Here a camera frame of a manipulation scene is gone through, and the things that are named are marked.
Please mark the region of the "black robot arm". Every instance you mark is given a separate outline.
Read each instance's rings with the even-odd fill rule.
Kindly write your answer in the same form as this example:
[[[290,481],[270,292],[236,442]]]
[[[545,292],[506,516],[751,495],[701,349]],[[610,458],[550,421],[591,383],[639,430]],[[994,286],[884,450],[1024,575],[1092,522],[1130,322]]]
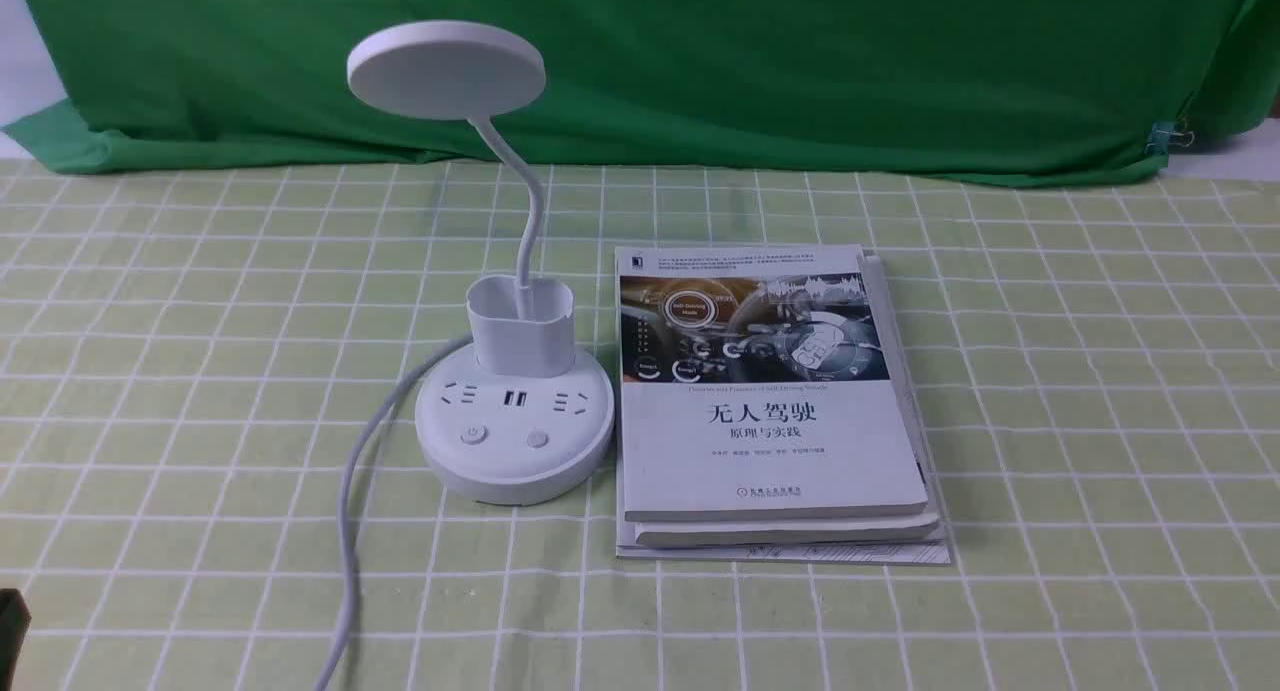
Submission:
[[[10,676],[17,668],[29,628],[31,614],[26,599],[17,589],[1,590],[1,672]]]

